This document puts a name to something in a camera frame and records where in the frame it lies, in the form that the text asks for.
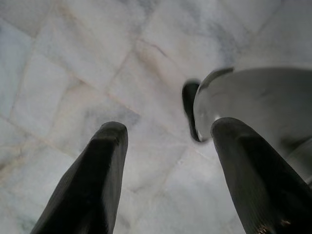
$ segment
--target black shoe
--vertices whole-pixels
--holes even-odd
[[[183,99],[183,106],[184,111],[187,115],[191,136],[195,141],[201,142],[197,135],[197,131],[195,128],[195,120],[194,120],[194,112],[193,112],[193,105],[194,99],[199,88],[200,82],[198,80],[188,80],[183,86],[182,89],[182,99]]]

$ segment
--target marble floor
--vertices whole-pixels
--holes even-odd
[[[243,234],[189,78],[312,67],[310,0],[0,0],[0,232],[27,234],[101,124],[129,149],[115,234]]]

